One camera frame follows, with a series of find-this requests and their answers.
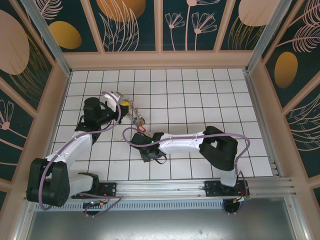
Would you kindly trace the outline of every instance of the ventilation grille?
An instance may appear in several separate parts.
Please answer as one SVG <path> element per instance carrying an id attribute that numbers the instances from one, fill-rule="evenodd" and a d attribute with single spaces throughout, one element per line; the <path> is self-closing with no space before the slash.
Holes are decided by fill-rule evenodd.
<path id="1" fill-rule="evenodd" d="M 52 212 L 77 212 L 84 210 L 84 202 L 67 202 L 62 207 L 52 207 Z M 110 207 L 111 203 L 104 206 L 96 206 L 88 211 L 100 211 Z M 189 210 L 189 209 L 221 209 L 221 199 L 203 199 L 203 200 L 149 200 L 149 201 L 122 201 L 111 208 L 111 211 L 141 211 L 141 210 Z M 35 211 L 42 211 L 39 204 L 35 206 Z"/>

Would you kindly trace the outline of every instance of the mounting plate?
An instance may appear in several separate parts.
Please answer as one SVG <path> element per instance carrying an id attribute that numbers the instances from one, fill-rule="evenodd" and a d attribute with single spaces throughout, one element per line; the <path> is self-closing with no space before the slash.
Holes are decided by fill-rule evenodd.
<path id="1" fill-rule="evenodd" d="M 116 196 L 116 193 L 117 193 L 117 184 L 115 182 L 100 182 L 98 193 L 97 194 L 92 193 L 92 194 L 101 196 L 103 198 L 105 194 L 109 197 L 114 197 Z M 71 198 L 72 199 L 92 199 L 91 196 L 83 196 L 80 194 L 73 195 Z"/>
<path id="2" fill-rule="evenodd" d="M 204 187 L 202 188 L 205 191 L 206 197 L 230 197 L 230 196 L 241 196 L 243 190 L 245 189 L 245 182 L 243 180 L 238 180 L 234 187 L 228 187 L 221 184 L 219 180 L 217 181 L 205 181 Z"/>

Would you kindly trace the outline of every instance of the red clip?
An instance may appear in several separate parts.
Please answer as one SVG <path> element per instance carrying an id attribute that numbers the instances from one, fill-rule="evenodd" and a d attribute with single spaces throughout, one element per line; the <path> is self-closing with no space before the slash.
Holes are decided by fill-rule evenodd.
<path id="1" fill-rule="evenodd" d="M 143 126 L 139 126 L 137 129 L 141 133 L 145 133 L 147 131 Z"/>

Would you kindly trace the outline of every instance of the white tile floor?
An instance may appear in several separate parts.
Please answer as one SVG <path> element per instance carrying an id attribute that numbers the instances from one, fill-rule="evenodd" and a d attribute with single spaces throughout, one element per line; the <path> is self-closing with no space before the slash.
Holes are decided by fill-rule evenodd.
<path id="1" fill-rule="evenodd" d="M 215 126 L 226 133 L 244 134 L 251 147 L 238 162 L 246 177 L 269 177 L 272 170 L 241 69 L 157 69 L 75 71 L 58 124 L 52 151 L 73 134 L 83 115 L 83 102 L 101 91 L 118 91 L 133 99 L 151 132 L 197 133 Z M 219 171 L 199 153 L 176 153 L 160 165 L 144 163 L 138 150 L 130 148 L 122 125 L 102 133 L 92 149 L 71 167 L 74 172 L 91 172 L 102 181 L 219 178 Z M 246 146 L 237 139 L 238 152 Z"/>

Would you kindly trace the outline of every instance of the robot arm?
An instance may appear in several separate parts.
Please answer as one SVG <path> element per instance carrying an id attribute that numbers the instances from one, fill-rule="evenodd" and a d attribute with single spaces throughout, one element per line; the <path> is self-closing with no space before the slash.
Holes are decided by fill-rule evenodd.
<path id="1" fill-rule="evenodd" d="M 214 126 L 207 126 L 205 131 L 187 135 L 172 135 L 169 133 L 156 132 L 152 137 L 137 132 L 131 143 L 144 145 L 163 139 L 174 137 L 201 137 L 203 135 L 222 134 L 223 132 Z M 223 185 L 234 187 L 237 182 L 235 171 L 235 159 L 238 142 L 230 136 L 217 136 L 196 139 L 171 139 L 147 147 L 134 147 L 140 151 L 144 162 L 165 157 L 173 153 L 196 153 L 199 152 L 215 168 L 220 171 L 220 181 Z"/>
<path id="2" fill-rule="evenodd" d="M 123 96 L 118 92 L 112 92 L 118 102 L 122 102 Z M 101 126 L 119 117 L 119 112 L 115 109 L 116 103 L 112 98 L 108 98 L 105 103 L 100 102 L 96 97 L 90 97 L 84 101 L 84 115 L 80 118 L 75 129 L 71 144 L 65 144 L 53 154 L 44 159 L 36 158 L 30 166 L 29 180 L 26 198 L 31 202 L 39 201 L 39 186 L 45 167 L 57 153 L 60 153 L 50 166 L 46 177 L 51 174 L 51 178 L 44 180 L 42 189 L 42 202 L 44 204 L 61 207 L 70 196 L 87 192 L 97 194 L 99 191 L 99 177 L 96 174 L 87 172 L 78 173 L 76 176 L 69 176 L 68 170 L 72 164 L 81 156 L 83 152 L 90 149 L 98 140 L 100 133 L 89 134 L 89 132 L 101 130 Z M 128 112 L 129 106 L 122 106 L 122 119 Z"/>

